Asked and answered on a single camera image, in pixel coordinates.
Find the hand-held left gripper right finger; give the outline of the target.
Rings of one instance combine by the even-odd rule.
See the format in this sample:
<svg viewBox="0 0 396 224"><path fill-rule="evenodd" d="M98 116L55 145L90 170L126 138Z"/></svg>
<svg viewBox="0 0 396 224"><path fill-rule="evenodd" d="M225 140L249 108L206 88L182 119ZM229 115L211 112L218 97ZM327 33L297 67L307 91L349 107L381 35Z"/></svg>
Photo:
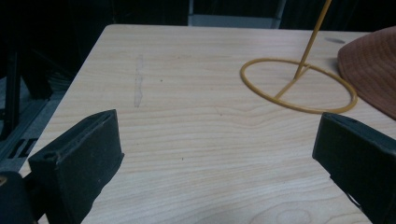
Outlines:
<svg viewBox="0 0 396 224"><path fill-rule="evenodd" d="M312 154L373 224L396 224L396 140L345 116L324 113Z"/></svg>

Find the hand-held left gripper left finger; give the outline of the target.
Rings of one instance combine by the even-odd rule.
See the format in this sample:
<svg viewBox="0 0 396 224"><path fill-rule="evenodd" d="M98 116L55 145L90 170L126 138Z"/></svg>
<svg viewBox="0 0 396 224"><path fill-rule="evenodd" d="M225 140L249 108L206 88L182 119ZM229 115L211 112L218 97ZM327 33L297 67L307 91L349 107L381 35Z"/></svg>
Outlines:
<svg viewBox="0 0 396 224"><path fill-rule="evenodd" d="M117 111L88 116L28 159L34 218L80 224L123 159Z"/></svg>

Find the black metal stand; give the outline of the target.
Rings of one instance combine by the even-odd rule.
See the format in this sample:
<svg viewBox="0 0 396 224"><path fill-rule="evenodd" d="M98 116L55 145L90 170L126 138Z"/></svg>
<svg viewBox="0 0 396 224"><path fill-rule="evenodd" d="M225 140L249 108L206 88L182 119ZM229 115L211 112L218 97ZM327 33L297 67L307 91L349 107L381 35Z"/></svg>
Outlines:
<svg viewBox="0 0 396 224"><path fill-rule="evenodd" d="M0 109L3 128L0 140L6 140L20 125L21 80L35 100L47 100L52 89L44 75L45 58L35 49L11 49L7 56L5 107Z"/></svg>

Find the brown corduroy hat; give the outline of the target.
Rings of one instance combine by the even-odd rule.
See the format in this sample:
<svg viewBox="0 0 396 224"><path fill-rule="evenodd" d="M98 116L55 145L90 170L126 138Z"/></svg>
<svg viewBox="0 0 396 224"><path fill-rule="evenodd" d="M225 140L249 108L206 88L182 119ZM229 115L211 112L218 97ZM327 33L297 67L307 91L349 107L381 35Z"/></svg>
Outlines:
<svg viewBox="0 0 396 224"><path fill-rule="evenodd" d="M396 120L396 26L346 44L337 61L340 76L359 97Z"/></svg>

